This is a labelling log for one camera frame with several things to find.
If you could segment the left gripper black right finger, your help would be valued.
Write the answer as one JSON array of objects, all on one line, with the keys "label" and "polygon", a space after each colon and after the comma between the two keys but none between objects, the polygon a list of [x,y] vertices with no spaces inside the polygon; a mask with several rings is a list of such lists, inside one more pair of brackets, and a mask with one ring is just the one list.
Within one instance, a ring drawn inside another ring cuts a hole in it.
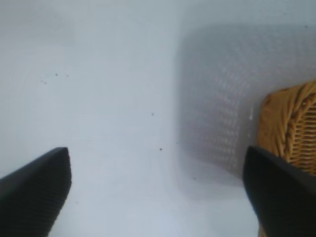
[{"label": "left gripper black right finger", "polygon": [[316,178],[255,146],[245,155],[242,179],[269,237],[316,235]]}]

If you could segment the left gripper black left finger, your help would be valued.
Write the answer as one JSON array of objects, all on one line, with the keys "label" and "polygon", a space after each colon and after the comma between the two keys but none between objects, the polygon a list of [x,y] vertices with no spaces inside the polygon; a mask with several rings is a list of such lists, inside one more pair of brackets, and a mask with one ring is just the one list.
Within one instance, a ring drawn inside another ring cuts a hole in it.
[{"label": "left gripper black left finger", "polygon": [[69,194],[71,162],[54,148],[0,180],[0,235],[46,237]]}]

